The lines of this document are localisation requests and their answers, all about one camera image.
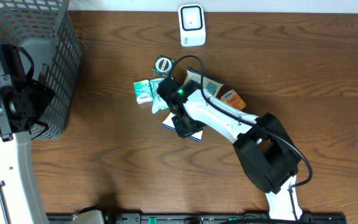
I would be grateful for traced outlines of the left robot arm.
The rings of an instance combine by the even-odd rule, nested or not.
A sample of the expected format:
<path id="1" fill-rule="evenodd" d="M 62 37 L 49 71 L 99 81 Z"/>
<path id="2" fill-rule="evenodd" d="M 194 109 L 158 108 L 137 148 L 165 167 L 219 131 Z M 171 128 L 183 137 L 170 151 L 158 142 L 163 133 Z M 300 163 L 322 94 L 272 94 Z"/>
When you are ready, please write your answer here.
<path id="1" fill-rule="evenodd" d="M 31 128 L 55 92 L 34 80 L 24 48 L 0 44 L 0 223 L 48 223 L 31 156 Z"/>

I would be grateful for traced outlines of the large white snack bag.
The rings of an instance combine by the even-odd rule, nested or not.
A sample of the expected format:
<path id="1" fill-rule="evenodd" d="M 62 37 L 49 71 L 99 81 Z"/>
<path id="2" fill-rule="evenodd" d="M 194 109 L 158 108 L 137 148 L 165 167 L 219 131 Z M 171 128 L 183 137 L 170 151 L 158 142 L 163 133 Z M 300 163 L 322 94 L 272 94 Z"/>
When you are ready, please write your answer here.
<path id="1" fill-rule="evenodd" d="M 201 72 L 196 71 L 194 69 L 192 69 L 191 67 L 187 68 L 187 76 L 185 78 L 185 83 L 193 80 L 196 82 L 200 82 L 201 81 Z M 222 86 L 225 84 L 224 81 L 217 81 L 207 75 L 203 76 L 203 87 L 205 89 L 207 89 L 213 96 L 217 96 L 218 92 L 220 91 L 220 89 L 222 88 Z M 174 117 L 173 113 L 170 113 L 165 120 L 162 122 L 162 125 L 164 128 L 170 129 L 175 131 L 175 127 L 172 121 L 172 118 Z M 189 136 L 190 139 L 193 139 L 197 142 L 201 141 L 202 138 L 202 131 L 199 131 L 195 134 L 192 134 L 191 136 Z"/>

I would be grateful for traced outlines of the teal Kleenex tissue pack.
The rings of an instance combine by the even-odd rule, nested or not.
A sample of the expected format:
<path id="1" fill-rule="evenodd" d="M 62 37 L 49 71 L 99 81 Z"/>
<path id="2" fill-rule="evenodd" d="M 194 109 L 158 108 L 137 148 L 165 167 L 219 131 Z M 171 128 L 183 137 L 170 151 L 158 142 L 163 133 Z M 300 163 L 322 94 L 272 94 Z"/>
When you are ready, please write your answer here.
<path id="1" fill-rule="evenodd" d="M 136 102 L 139 105 L 144 103 L 150 103 L 153 100 L 152 90 L 150 87 L 150 82 L 148 80 L 134 82 L 134 91 Z"/>

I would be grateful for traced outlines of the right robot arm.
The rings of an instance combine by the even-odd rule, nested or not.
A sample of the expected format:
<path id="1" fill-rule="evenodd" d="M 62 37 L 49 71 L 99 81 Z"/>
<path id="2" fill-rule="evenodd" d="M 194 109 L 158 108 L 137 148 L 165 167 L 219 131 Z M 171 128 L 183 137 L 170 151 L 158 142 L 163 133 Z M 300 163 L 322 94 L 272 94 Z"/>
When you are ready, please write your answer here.
<path id="1" fill-rule="evenodd" d="M 165 78 L 157 93 L 173 113 L 179 137 L 209 126 L 232 143 L 244 173 L 266 194 L 270 218 L 300 220 L 303 212 L 295 188 L 302 155 L 274 115 L 260 118 L 239 111 L 193 80 L 181 85 Z"/>

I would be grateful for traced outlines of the teal snack packet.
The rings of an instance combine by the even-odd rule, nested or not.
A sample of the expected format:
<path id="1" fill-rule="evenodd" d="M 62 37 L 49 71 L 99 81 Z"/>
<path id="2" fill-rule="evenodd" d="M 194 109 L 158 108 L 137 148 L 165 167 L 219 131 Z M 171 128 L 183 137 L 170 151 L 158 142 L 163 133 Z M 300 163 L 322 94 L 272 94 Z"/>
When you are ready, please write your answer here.
<path id="1" fill-rule="evenodd" d="M 152 90 L 152 95 L 153 95 L 153 105 L 152 105 L 153 114 L 155 114 L 158 110 L 165 110 L 168 108 L 167 103 L 157 93 L 157 88 L 163 80 L 164 78 L 156 78 L 149 81 Z"/>

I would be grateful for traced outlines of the orange Kleenex tissue pack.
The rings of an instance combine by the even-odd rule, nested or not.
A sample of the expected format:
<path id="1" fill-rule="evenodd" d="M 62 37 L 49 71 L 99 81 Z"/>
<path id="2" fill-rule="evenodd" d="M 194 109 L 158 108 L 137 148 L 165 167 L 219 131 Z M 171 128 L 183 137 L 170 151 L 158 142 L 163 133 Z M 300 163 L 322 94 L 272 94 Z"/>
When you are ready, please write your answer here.
<path id="1" fill-rule="evenodd" d="M 234 90 L 224 93 L 220 100 L 237 110 L 243 110 L 246 107 L 244 100 Z"/>

